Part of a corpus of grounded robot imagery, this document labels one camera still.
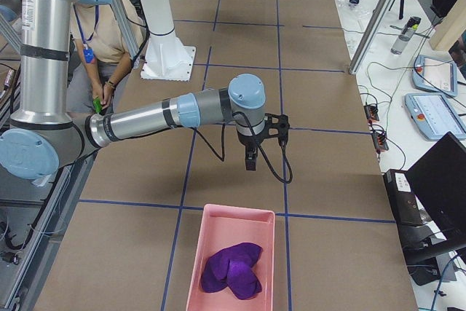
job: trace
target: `beige shirt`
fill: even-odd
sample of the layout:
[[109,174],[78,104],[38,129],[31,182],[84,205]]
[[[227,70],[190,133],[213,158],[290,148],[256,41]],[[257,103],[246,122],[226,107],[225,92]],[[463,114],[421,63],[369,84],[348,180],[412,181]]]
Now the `beige shirt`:
[[[138,14],[130,0],[122,0],[122,2],[128,18],[139,23]],[[81,23],[84,39],[87,41],[91,34],[94,33],[92,39],[87,41],[87,45],[92,48],[94,56],[105,63],[118,63],[123,54],[128,52],[128,49],[110,5],[99,5],[99,19],[95,31],[94,6],[76,4],[76,13]],[[141,27],[133,23],[130,23],[130,25],[138,45],[141,45],[143,42]],[[81,40],[81,34],[73,7],[71,8],[70,15],[70,30],[74,39]]]

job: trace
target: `green object in hand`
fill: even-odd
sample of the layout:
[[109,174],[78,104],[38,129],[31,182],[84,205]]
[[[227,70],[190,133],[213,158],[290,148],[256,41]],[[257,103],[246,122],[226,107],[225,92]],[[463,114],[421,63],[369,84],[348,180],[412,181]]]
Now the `green object in hand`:
[[100,103],[100,98],[97,97],[92,101],[92,104],[94,105],[94,110],[95,113],[101,113],[102,112],[102,104]]

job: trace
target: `cardboard table surface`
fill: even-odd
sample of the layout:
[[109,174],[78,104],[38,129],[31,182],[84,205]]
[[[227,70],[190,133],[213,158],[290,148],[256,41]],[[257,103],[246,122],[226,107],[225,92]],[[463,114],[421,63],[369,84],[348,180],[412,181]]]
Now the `cardboard table surface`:
[[[292,130],[284,186],[259,156],[244,167],[234,126],[226,161],[192,130],[99,152],[36,304],[53,310],[184,310],[202,207],[273,210],[274,310],[417,310],[333,0],[170,0],[197,54],[189,82],[135,71],[119,111],[262,78],[266,111]],[[200,128],[220,149],[221,126]],[[281,152],[263,147],[279,174]]]

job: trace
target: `purple cloth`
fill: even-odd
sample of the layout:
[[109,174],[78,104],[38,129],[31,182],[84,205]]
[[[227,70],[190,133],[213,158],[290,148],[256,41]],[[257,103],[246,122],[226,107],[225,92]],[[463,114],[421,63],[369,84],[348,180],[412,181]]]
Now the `purple cloth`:
[[252,298],[262,291],[261,283],[252,271],[262,248],[254,243],[240,243],[213,254],[201,276],[202,289],[215,293],[227,286],[240,300]]

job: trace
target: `white pillar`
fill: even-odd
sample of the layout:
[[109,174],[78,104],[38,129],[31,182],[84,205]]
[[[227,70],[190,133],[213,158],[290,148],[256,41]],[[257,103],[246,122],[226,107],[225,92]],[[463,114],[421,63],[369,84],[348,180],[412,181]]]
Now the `white pillar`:
[[196,48],[183,46],[177,38],[169,0],[141,0],[141,3],[151,33],[142,77],[189,80]]

